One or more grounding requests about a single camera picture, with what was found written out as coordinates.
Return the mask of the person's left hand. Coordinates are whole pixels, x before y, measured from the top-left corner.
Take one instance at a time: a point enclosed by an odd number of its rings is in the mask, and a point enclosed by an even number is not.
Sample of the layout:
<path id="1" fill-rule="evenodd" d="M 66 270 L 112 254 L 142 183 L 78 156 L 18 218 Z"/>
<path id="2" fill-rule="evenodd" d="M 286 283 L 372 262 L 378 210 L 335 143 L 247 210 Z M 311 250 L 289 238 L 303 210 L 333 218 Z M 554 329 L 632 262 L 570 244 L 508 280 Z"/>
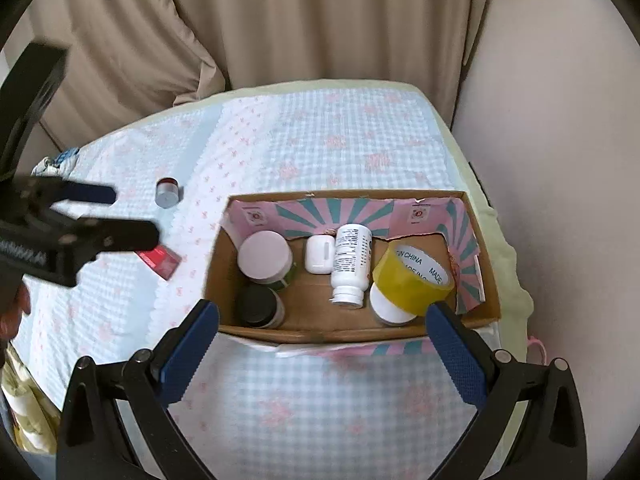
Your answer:
<path id="1" fill-rule="evenodd" d="M 24 282 L 18 286 L 17 293 L 9 310 L 2 313 L 0 322 L 0 335 L 3 341 L 9 341 L 16 337 L 24 316 L 32 312 L 29 290 Z"/>

